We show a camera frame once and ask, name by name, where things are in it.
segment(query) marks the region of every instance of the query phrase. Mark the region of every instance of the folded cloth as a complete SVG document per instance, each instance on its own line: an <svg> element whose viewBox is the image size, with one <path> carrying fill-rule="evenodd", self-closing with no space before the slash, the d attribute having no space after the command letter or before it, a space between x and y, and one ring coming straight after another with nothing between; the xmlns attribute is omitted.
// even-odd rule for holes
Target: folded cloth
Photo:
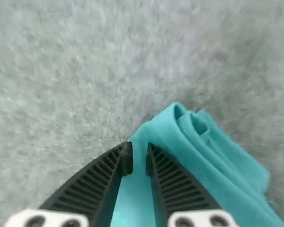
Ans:
<svg viewBox="0 0 284 227"><path fill-rule="evenodd" d="M166 149L191 172L241 227L284 227L264 196L269 172L231 140L201 110L173 103L129 139L133 173L123 177L111 227L155 227L150 178L145 174L151 142Z"/></svg>

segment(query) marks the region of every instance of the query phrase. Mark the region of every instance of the carpet floor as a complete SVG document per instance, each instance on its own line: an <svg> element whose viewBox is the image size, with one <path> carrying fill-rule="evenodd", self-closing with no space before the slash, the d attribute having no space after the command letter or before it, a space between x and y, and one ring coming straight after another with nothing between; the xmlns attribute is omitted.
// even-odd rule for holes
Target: carpet floor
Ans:
<svg viewBox="0 0 284 227"><path fill-rule="evenodd" d="M284 219L284 0L0 0L0 226L173 101L271 171Z"/></svg>

